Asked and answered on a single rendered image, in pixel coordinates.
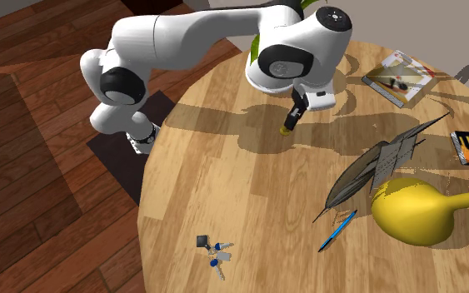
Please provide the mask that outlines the yellow gourd-shaped vase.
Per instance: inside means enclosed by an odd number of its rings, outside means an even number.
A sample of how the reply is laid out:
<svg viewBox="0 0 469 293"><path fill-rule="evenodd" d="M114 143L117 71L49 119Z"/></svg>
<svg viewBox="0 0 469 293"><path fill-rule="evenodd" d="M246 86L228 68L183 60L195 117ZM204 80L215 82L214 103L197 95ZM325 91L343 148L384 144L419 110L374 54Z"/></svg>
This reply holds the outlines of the yellow gourd-shaped vase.
<svg viewBox="0 0 469 293"><path fill-rule="evenodd" d="M416 178L397 178L378 187L371 212L389 236L413 246L434 246L454 229L454 212L469 208L469 192L446 196Z"/></svg>

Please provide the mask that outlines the grey leaf-shaped sculpture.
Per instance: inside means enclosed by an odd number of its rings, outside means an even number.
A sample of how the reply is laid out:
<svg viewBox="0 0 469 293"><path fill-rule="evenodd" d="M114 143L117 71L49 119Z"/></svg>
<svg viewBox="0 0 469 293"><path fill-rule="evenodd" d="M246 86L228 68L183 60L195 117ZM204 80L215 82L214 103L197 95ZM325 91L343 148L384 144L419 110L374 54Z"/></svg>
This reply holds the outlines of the grey leaf-shaped sculpture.
<svg viewBox="0 0 469 293"><path fill-rule="evenodd" d="M391 142L380 141L363 153L338 177L327 195L325 207L314 221L329 209L351 198L370 180L370 190L378 187L387 176L412 159L415 147L422 143L417 142L417 135L447 115L449 112L413 127L397 135Z"/></svg>

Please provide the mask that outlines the dark robot stand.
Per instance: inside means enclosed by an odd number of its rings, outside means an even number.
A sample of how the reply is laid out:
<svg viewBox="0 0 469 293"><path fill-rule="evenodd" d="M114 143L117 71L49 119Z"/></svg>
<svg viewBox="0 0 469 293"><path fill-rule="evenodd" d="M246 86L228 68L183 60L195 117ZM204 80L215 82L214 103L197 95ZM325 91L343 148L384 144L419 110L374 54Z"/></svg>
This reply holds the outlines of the dark robot stand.
<svg viewBox="0 0 469 293"><path fill-rule="evenodd" d="M175 103L168 96L162 91L157 91L147 99L140 112L161 126L174 106ZM124 132L112 135L98 134L87 145L124 191L139 205L143 170L148 155L137 154Z"/></svg>

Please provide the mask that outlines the blue pen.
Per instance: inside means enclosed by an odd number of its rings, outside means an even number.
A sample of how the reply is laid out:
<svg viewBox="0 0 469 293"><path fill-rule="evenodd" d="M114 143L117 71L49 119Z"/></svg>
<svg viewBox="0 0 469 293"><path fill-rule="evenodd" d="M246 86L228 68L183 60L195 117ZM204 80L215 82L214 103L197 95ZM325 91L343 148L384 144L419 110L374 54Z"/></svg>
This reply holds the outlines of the blue pen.
<svg viewBox="0 0 469 293"><path fill-rule="evenodd" d="M338 234L347 226L347 224L352 220L352 218L357 214L358 210L353 211L342 223L341 225L325 240L325 242L320 246L317 252L323 251L327 246L337 237Z"/></svg>

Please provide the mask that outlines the round wooden table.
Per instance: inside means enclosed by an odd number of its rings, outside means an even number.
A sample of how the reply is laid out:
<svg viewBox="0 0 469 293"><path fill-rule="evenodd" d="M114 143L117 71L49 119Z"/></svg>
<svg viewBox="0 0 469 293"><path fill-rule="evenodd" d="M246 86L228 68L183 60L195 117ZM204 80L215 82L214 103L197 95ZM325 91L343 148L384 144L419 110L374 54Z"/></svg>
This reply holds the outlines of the round wooden table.
<svg viewBox="0 0 469 293"><path fill-rule="evenodd" d="M469 210L438 246L410 246L374 222L367 188L323 210L340 174L380 140L449 112L419 135L396 177L469 191L450 133L469 130L469 88L444 72L413 108L397 108L362 76L389 54L351 42L335 77L337 105L279 127L288 96L255 90L245 54L196 81L168 115L147 160L137 228L146 293L469 293ZM325 240L357 214L321 252ZM221 281L198 235L232 243Z"/></svg>

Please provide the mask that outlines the bunch of keys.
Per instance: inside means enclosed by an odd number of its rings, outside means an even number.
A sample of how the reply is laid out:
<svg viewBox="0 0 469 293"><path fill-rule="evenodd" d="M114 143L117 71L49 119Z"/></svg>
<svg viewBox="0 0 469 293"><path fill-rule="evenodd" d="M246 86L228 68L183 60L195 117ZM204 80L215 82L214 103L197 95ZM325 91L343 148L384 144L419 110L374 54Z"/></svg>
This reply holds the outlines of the bunch of keys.
<svg viewBox="0 0 469 293"><path fill-rule="evenodd" d="M232 243L221 243L217 242L213 246L209 243L208 235L198 235L196 240L197 247L205 248L207 256L209 257L209 265L217 273L221 281L225 280L225 276L222 273L221 264L223 262L229 262L232 254L226 252L226 249L232 246Z"/></svg>

